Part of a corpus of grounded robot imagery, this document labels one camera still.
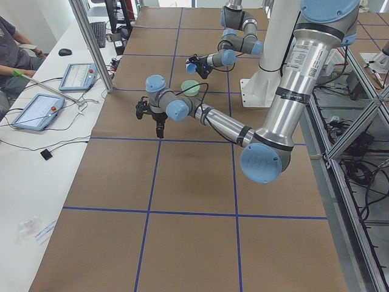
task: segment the person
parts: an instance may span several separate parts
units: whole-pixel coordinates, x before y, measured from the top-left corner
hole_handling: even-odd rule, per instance
[[[36,47],[32,50],[36,57],[31,57],[15,41],[19,44],[32,44],[15,26],[0,16],[0,88],[4,93],[16,98],[24,90],[28,80],[14,77],[14,69],[33,77],[46,56]]]

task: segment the keyboard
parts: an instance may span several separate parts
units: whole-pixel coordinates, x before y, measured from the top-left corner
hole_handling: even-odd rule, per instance
[[[90,23],[90,25],[97,40],[98,47],[105,47],[105,22],[97,21],[96,23]]]

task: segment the robotic arm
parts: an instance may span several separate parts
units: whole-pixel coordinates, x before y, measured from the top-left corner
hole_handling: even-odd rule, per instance
[[[277,179],[290,162],[293,132],[309,101],[329,51],[355,39],[359,0],[302,0],[294,29],[296,44],[264,125],[254,130],[206,105],[197,97],[176,96],[162,76],[146,81],[149,109],[175,121],[188,115],[244,147],[240,163],[244,174],[258,183]]]
[[[207,79],[214,68],[230,66],[235,63],[235,52],[259,55],[263,43],[256,37],[258,23],[248,12],[242,10],[242,1],[230,0],[221,11],[221,25],[225,27],[218,52],[199,57],[197,54],[187,59],[187,72],[197,72],[201,78]],[[244,37],[237,36],[235,30],[244,32]]]

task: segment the white mounting plate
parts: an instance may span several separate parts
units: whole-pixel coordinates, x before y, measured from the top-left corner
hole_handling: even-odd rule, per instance
[[[377,55],[377,53],[359,53],[359,55],[362,57],[365,63],[369,63],[369,61],[371,61]],[[388,72],[388,69],[382,69],[374,65],[374,63],[369,64],[369,67],[376,70],[380,74],[386,74]]]

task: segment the white desk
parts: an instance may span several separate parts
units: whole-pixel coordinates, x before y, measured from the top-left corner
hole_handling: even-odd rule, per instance
[[[90,22],[106,20],[102,17],[89,19]],[[73,54],[58,56],[59,49],[64,47],[71,49]],[[101,52],[106,64],[116,56],[114,46],[109,42],[106,42],[106,47],[102,48]],[[93,60],[78,24],[74,21],[34,78],[43,81],[62,77],[69,63],[83,62]],[[46,84],[58,88],[60,80]],[[45,89],[33,86],[20,95],[12,108],[24,108],[37,93],[51,94]],[[39,148],[75,137],[89,136],[102,108],[105,94],[104,84],[99,80],[84,96],[86,99],[98,100],[99,103],[88,103],[88,107],[83,111],[84,115],[78,116],[66,131],[33,133],[0,127],[0,140],[23,147]],[[78,98],[81,93],[72,93],[70,96]],[[17,112],[7,115],[10,122],[14,120]],[[76,115],[77,106],[70,106],[58,114],[49,128],[67,128]],[[6,120],[3,119],[0,125],[5,124]],[[58,218],[85,148],[85,143],[65,145],[54,151],[53,157],[45,161],[40,155],[41,150],[28,151],[0,142],[0,292],[29,290],[48,241],[39,245],[33,236],[17,244],[16,228],[20,221],[28,220],[34,215],[39,216],[42,229]]]

